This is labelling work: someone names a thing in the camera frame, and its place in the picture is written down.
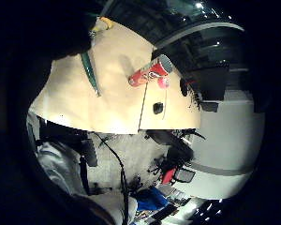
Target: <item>floor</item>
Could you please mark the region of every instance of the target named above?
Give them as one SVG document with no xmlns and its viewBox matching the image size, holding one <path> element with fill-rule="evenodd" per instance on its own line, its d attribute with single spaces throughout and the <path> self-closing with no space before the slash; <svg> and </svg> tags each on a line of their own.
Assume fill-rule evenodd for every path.
<svg viewBox="0 0 281 225">
<path fill-rule="evenodd" d="M 34 134 L 38 139 L 39 122 L 36 115 L 30 112 L 27 121 L 33 125 Z M 111 134 L 98 134 L 101 138 L 111 136 Z M 88 167 L 90 188 L 94 183 L 97 183 L 99 188 L 120 188 L 121 167 L 116 157 L 107 146 L 101 144 L 101 140 L 95 134 L 89 133 L 88 136 L 93 141 L 97 158 L 97 166 Z M 154 165 L 154 158 L 160 158 L 167 153 L 168 147 L 144 137 L 145 130 L 140 130 L 139 134 L 135 135 L 116 135 L 114 139 L 107 141 L 107 144 L 122 160 L 127 182 L 131 182 L 138 175 L 143 187 L 146 188 L 158 178 L 158 175 L 148 173 L 147 170 Z"/>
</svg>

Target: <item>plywood sheet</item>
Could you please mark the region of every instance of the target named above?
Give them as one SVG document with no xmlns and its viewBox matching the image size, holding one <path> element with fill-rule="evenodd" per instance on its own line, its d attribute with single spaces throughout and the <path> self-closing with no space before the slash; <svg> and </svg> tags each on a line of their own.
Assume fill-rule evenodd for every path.
<svg viewBox="0 0 281 225">
<path fill-rule="evenodd" d="M 101 97 L 85 75 L 79 55 L 55 61 L 31 110 L 59 125 L 106 133 L 137 133 L 145 86 L 127 77 L 150 62 L 153 46 L 115 23 L 96 37 L 89 51 Z"/>
<path fill-rule="evenodd" d="M 184 97 L 180 91 L 181 74 L 176 67 L 169 74 L 170 86 L 159 88 L 157 81 L 147 85 L 140 121 L 141 129 L 184 129 L 200 127 L 200 108 L 195 102 L 194 92 Z M 161 102 L 164 111 L 154 114 L 153 105 Z"/>
</svg>

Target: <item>red cup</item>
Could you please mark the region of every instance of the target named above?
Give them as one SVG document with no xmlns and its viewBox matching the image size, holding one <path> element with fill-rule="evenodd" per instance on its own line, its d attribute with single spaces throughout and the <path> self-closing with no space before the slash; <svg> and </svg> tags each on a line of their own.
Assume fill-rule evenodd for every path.
<svg viewBox="0 0 281 225">
<path fill-rule="evenodd" d="M 166 55 L 160 54 L 156 59 L 131 75 L 128 80 L 131 86 L 139 86 L 152 79 L 167 76 L 171 72 L 172 65 L 170 59 Z"/>
</svg>

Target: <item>table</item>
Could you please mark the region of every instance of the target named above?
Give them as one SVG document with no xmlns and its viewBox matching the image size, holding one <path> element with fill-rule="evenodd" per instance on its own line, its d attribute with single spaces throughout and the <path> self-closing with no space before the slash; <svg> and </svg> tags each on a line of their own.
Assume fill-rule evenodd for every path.
<svg viewBox="0 0 281 225">
<path fill-rule="evenodd" d="M 89 51 L 101 97 L 87 80 L 80 56 L 69 56 L 52 63 L 51 75 L 30 110 L 59 125 L 104 133 L 198 128 L 200 112 L 194 107 L 189 109 L 191 98 L 186 100 L 181 95 L 177 69 L 170 74 L 167 91 L 156 87 L 156 82 L 148 83 L 147 88 L 128 84 L 127 77 L 150 62 L 153 47 L 115 22 L 112 29 L 96 36 L 96 44 Z M 165 93 L 167 108 L 162 118 L 161 114 L 153 114 L 152 104 L 164 100 Z"/>
</svg>

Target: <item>wire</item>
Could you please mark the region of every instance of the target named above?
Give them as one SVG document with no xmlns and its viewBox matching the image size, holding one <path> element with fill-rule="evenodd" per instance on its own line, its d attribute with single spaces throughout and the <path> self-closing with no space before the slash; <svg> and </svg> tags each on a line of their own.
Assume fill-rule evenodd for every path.
<svg viewBox="0 0 281 225">
<path fill-rule="evenodd" d="M 115 155 L 115 157 L 118 159 L 120 166 L 121 166 L 121 188 L 123 192 L 123 197 L 124 197 L 124 220 L 122 225 L 127 225 L 128 224 L 128 184 L 126 180 L 126 175 L 125 175 L 125 170 L 124 170 L 124 164 L 122 163 L 121 159 L 119 156 L 116 154 L 116 152 L 110 148 L 110 146 L 103 140 L 97 133 L 92 132 L 97 135 L 97 137 L 111 150 L 111 152 Z"/>
</svg>

